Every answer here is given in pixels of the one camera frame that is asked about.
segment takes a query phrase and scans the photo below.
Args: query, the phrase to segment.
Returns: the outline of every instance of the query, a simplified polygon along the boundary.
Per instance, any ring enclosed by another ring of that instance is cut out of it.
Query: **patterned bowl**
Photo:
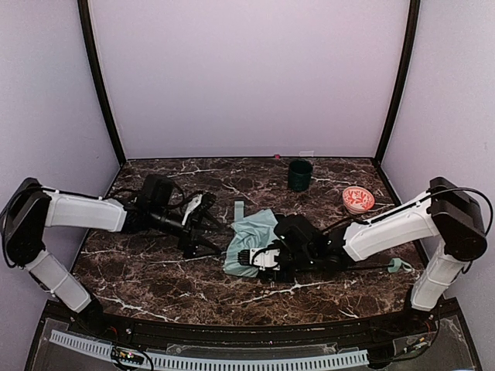
[[[342,192],[343,204],[351,214],[362,214],[374,206],[374,197],[367,189],[352,186]]]

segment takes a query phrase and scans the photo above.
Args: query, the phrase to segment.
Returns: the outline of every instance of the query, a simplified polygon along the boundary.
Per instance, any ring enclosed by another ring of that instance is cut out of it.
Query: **lavender wall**
[[[103,193],[118,163],[94,92],[77,2],[0,2],[0,56],[0,209],[28,176]],[[56,228],[45,242],[70,266],[83,233]],[[0,293],[1,368],[21,370],[47,295],[3,261]]]
[[[495,202],[495,2],[422,3],[411,69],[384,169],[409,199],[443,175]],[[457,296],[481,360],[495,364],[495,234],[448,291]]]
[[[129,158],[374,155],[409,1],[90,3]]]

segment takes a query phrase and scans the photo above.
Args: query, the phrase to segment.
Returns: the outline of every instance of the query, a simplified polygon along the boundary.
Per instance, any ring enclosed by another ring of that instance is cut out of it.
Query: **green tag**
[[[412,266],[407,261],[403,261],[401,258],[398,257],[395,257],[392,260],[390,260],[390,263],[388,265],[392,266],[388,268],[388,273],[397,273],[399,272],[399,269],[401,269],[401,267],[403,267],[404,271],[406,272],[413,271]]]
[[[244,201],[234,203],[234,222],[240,222],[244,219]]]

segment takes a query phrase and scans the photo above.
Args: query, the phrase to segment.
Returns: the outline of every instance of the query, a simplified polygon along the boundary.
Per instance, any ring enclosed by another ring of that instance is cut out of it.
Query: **small light green object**
[[[273,231],[276,225],[277,219],[270,209],[233,222],[232,229],[235,231],[235,236],[227,248],[224,272],[239,277],[256,277],[258,268],[240,265],[237,261],[237,254],[241,250],[262,249],[273,240],[277,240]]]
[[[234,222],[240,222],[244,219],[244,201],[234,203]]]
[[[390,260],[390,263],[388,265],[392,265],[392,267],[388,268],[388,273],[397,273],[399,272],[399,269],[401,269],[401,267],[404,268],[404,271],[406,272],[413,271],[412,266],[407,261],[403,261],[399,257],[395,257]]]

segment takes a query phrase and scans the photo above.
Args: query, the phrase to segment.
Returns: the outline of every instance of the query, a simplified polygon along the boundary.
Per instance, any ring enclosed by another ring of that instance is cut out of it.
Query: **white cable tray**
[[[50,342],[81,354],[114,362],[110,358],[112,344],[101,340],[80,337],[73,333],[52,330]],[[202,359],[146,352],[153,360],[157,371],[327,371],[365,366],[367,350],[334,354],[330,356],[305,357],[295,359],[231,360]],[[121,361],[124,365],[134,366],[131,362]],[[146,359],[141,369],[151,369]]]

